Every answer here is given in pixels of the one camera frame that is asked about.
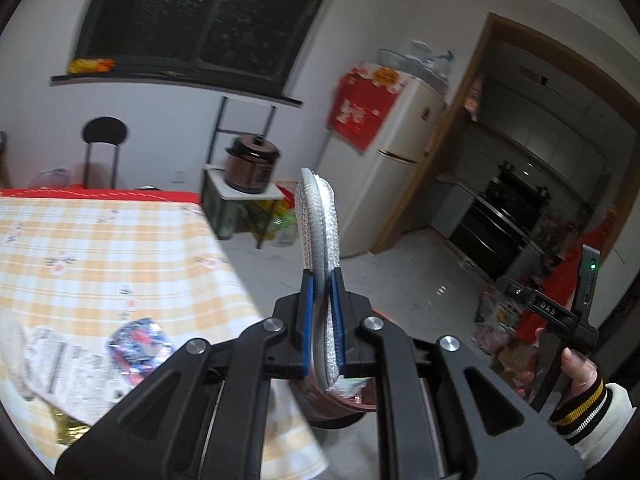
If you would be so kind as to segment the right hand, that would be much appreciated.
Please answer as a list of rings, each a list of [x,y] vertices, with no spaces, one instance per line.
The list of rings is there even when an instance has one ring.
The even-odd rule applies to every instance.
[[[538,354],[532,353],[528,357],[525,370],[518,375],[518,379],[515,381],[513,389],[523,399],[528,398],[530,390],[533,389],[537,374],[537,360]],[[596,364],[580,352],[565,348],[562,352],[561,368],[568,379],[568,384],[563,389],[561,400],[556,404],[557,408],[562,408],[564,404],[570,403],[574,399],[587,399],[601,389],[601,377]]]

